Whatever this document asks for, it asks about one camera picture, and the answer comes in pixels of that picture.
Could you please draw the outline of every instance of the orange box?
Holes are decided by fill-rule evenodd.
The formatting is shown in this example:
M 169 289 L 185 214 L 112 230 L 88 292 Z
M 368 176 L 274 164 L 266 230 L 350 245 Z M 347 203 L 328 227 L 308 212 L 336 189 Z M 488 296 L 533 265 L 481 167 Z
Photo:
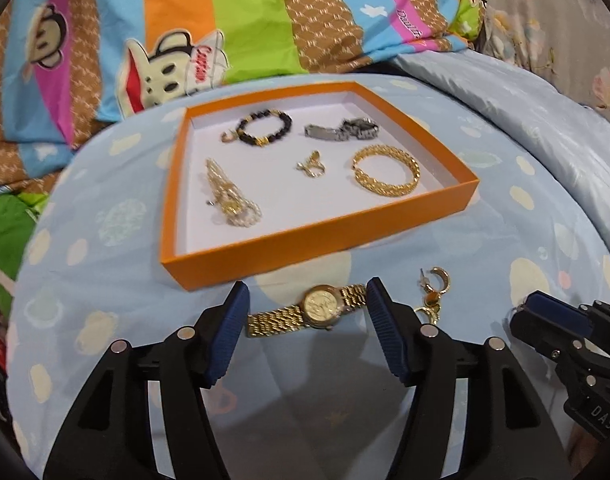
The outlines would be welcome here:
M 299 115 L 302 118 L 305 117 L 307 121 L 311 120 L 310 117 L 314 111 L 317 120 L 325 118 L 326 114 L 332 117 L 340 112 L 347 114 L 355 111 L 365 113 L 370 117 L 378 116 L 377 122 L 386 124 L 387 132 L 385 132 L 385 126 L 382 126 L 379 134 L 381 138 L 376 139 L 376 142 L 382 143 L 384 136 L 390 136 L 396 142 L 399 142 L 403 148 L 412 146 L 412 149 L 408 149 L 408 151 L 420 164 L 421 161 L 424 161 L 424 164 L 421 164 L 420 181 L 423 183 L 423 178 L 425 178 L 426 181 L 430 182 L 429 187 L 425 191 L 419 190 L 417 192 L 415 190 L 414 194 L 399 199 L 386 199 L 363 188 L 355 188 L 358 184 L 351 178 L 352 173 L 349 166 L 351 155 L 338 154 L 340 153 L 339 150 L 347 151 L 349 145 L 343 142 L 313 140 L 304 137 L 297 132 L 296 119 L 294 119 L 293 124 L 293 132 L 296 133 L 290 133 L 284 139 L 268 147 L 259 148 L 237 142 L 237 144 L 240 144 L 240 146 L 235 147 L 238 151 L 235 151 L 234 148 L 227 148 L 232 151 L 224 152 L 222 151 L 224 148 L 214 144 L 214 142 L 219 141 L 214 140 L 217 136 L 215 134 L 210 135 L 209 129 L 214 130 L 216 127 L 222 127 L 220 123 L 214 126 L 218 122 L 217 118 L 221 118 L 221 122 L 231 124 L 231 127 L 233 127 L 238 122 L 238 120 L 233 120 L 234 117 L 241 118 L 250 112 L 264 108 L 287 110 L 289 108 L 281 108 L 281 106 L 288 107 L 289 105 L 300 105 L 300 107 L 294 108 L 293 117 Z M 203 125 L 204 135 L 201 130 L 197 131 L 194 122 Z M 268 160 L 271 161 L 272 165 L 287 164 L 285 160 L 289 160 L 289 156 L 293 156 L 285 153 L 290 136 L 293 138 L 293 146 L 290 149 L 298 151 L 303 155 L 302 158 L 306 158 L 308 154 L 303 152 L 303 146 L 309 146 L 310 144 L 313 146 L 315 144 L 316 148 L 320 149 L 324 162 L 325 153 L 328 153 L 330 157 L 341 157 L 338 160 L 348 160 L 347 163 L 343 162 L 341 164 L 339 162 L 338 164 L 328 165 L 329 171 L 327 174 L 335 174 L 336 177 L 324 176 L 318 179 L 309 179 L 311 181 L 309 182 L 306 176 L 294 176 L 294 174 L 301 174 L 301 172 L 289 173 L 285 171 L 278 174 L 275 170 L 276 179 L 272 179 L 272 185 L 263 184 L 263 189 L 268 190 L 267 208 L 271 214 L 264 215 L 261 219 L 260 223 L 266 222 L 262 229 L 267 231 L 268 228 L 271 228 L 272 222 L 279 221 L 277 217 L 283 213 L 288 220 L 287 223 L 302 221 L 304 224 L 293 228 L 281 228 L 279 226 L 273 232 L 262 232 L 258 236 L 242 239 L 241 237 L 250 233 L 253 234 L 251 230 L 256 226 L 249 228 L 250 231 L 245 231 L 246 228 L 233 226 L 227 226 L 228 230 L 223 230 L 218 225 L 212 227 L 210 221 L 205 220 L 207 217 L 203 212 L 195 215 L 196 218 L 201 219 L 200 221 L 192 220 L 192 208 L 201 208 L 205 200 L 210 198 L 210 196 L 203 197 L 201 195 L 199 198 L 194 196 L 199 191 L 203 192 L 192 188 L 192 186 L 195 186 L 194 182 L 197 181 L 197 179 L 193 179 L 190 170 L 190 168 L 198 166 L 198 162 L 194 160 L 194 156 L 198 156 L 194 155 L 195 152 L 199 152 L 201 158 L 207 158 L 207 156 L 214 156 L 213 153 L 209 153 L 210 150 L 221 150 L 220 157 L 215 160 L 224 167 L 224 171 L 232 182 L 241 188 L 246 198 L 259 203 L 258 189 L 255 195 L 248 195 L 248 192 L 246 192 L 245 188 L 252 186 L 250 183 L 254 180 L 249 179 L 248 176 L 256 174 L 256 170 L 260 169 L 274 171 L 267 168 Z M 354 143 L 352 144 L 352 152 L 354 152 L 354 148 L 364 147 L 368 141 L 351 140 L 349 142 Z M 276 148 L 278 145 L 282 146 L 282 151 Z M 272 152 L 272 155 L 268 155 L 270 152 L 265 150 L 276 151 Z M 223 153 L 231 153 L 232 156 L 236 153 L 242 158 L 240 158 L 240 162 L 235 164 L 230 162 L 228 169 L 225 167 L 227 160 L 223 158 Z M 229 170 L 238 171 L 239 177 L 231 177 Z M 288 186 L 289 182 L 292 183 L 291 188 L 283 189 L 282 186 Z M 224 98 L 188 108 L 185 112 L 185 118 L 181 123 L 176 139 L 163 205 L 160 262 L 186 290 L 230 282 L 324 254 L 347 250 L 451 215 L 465 209 L 478 184 L 479 180 L 476 175 L 432 134 L 398 108 L 356 82 L 314 83 Z M 296 189 L 297 186 L 301 186 L 303 191 Z M 334 186 L 346 186 L 347 192 L 343 188 L 341 193 L 336 193 L 336 195 L 330 197 L 329 190 Z M 362 191 L 367 195 L 358 195 Z M 352 200 L 351 196 L 360 196 L 361 202 L 365 202 L 367 205 L 366 208 L 349 214 L 340 214 L 333 218 L 319 218 L 317 221 L 307 222 L 301 220 L 301 218 L 304 216 L 303 211 L 309 211 L 310 206 L 303 204 L 299 197 L 302 196 L 304 197 L 303 200 L 307 200 L 308 192 L 314 193 L 313 196 L 320 196 L 320 200 L 316 199 L 311 205 L 311 210 L 319 217 L 325 215 L 325 207 L 321 207 L 321 204 L 327 204 L 330 209 L 346 207 L 348 210 L 353 210 L 352 208 L 360 207 L 358 204 L 349 203 Z M 345 200 L 346 196 L 349 197 L 347 198 L 348 203 L 339 205 L 338 202 Z M 303 207 L 303 211 L 298 214 L 297 210 L 300 206 Z M 220 212 L 217 207 L 212 207 L 211 211 L 216 214 Z M 191 229 L 189 224 L 194 223 L 196 229 Z M 231 235 L 233 240 L 231 242 L 226 240 L 218 246 L 209 246 L 209 241 L 205 242 L 205 239 L 219 240 L 217 235 L 225 238 Z M 192 243 L 188 241 L 190 238 L 199 240 L 198 244 L 194 243 L 194 249 L 192 249 Z

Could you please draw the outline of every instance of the watch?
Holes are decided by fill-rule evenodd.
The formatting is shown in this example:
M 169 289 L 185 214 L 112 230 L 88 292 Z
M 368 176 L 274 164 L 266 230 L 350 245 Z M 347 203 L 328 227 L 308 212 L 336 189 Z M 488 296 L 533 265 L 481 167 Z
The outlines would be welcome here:
M 305 327 L 331 330 L 343 314 L 362 306 L 365 306 L 365 285 L 313 286 L 298 304 L 247 316 L 247 335 L 284 334 Z

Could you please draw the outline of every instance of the gold bangle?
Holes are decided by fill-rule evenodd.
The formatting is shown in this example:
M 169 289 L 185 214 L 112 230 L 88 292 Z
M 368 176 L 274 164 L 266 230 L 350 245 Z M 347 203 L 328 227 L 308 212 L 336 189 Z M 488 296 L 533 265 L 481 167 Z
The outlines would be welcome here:
M 358 163 L 364 158 L 371 155 L 385 155 L 395 158 L 399 162 L 405 164 L 412 171 L 413 180 L 405 184 L 385 184 L 375 178 L 369 176 L 365 171 L 358 167 Z M 387 146 L 386 144 L 372 144 L 362 150 L 358 150 L 354 154 L 352 159 L 352 169 L 354 170 L 354 177 L 356 181 L 365 189 L 370 190 L 373 193 L 383 196 L 403 196 L 411 193 L 418 185 L 418 181 L 421 178 L 421 170 L 418 167 L 418 163 L 414 160 L 409 153 L 394 148 L 393 146 Z

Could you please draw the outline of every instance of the cartoon monkey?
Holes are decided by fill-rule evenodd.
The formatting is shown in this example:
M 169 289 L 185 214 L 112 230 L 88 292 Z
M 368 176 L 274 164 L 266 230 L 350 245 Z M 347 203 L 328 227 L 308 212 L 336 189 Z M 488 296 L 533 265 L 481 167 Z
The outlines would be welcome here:
M 25 46 L 26 76 L 31 75 L 31 66 L 39 65 L 53 70 L 63 60 L 61 48 L 67 38 L 65 16 L 53 4 L 40 6 L 30 23 Z
M 192 43 L 188 31 L 172 30 L 161 36 L 148 54 L 138 41 L 127 40 L 125 62 L 117 80 L 123 115 L 220 84 L 229 68 L 223 41 L 219 30 L 197 44 Z

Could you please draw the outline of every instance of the light blue tablecloth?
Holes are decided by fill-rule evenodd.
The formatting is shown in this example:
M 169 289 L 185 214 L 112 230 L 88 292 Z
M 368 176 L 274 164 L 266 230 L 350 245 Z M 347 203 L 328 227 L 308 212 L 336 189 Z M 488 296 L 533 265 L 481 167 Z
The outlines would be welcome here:
M 139 114 L 99 134 L 64 172 L 18 279 L 9 329 L 8 392 L 16 435 L 40 476 L 54 438 L 99 356 L 116 338 L 163 340 L 220 304 L 230 285 L 187 293 L 158 263 L 170 147 L 183 107 L 237 92 L 354 79 L 423 124 L 480 177 L 462 213 L 361 248 L 248 278 L 253 312 L 319 283 L 380 276 L 395 301 L 418 305 L 419 268 L 451 275 L 440 326 L 454 338 L 508 339 L 512 306 L 540 288 L 578 304 L 610 302 L 610 256 L 588 217 L 537 160 L 473 111 L 410 79 L 293 76 L 217 89 Z M 514 349 L 549 406 L 543 360 Z M 385 478 L 412 398 L 387 370 L 364 312 L 331 332 L 242 336 L 227 375 L 205 392 L 233 479 Z M 161 472 L 160 396 L 151 388 Z M 460 384 L 446 472 L 458 468 L 466 395 Z

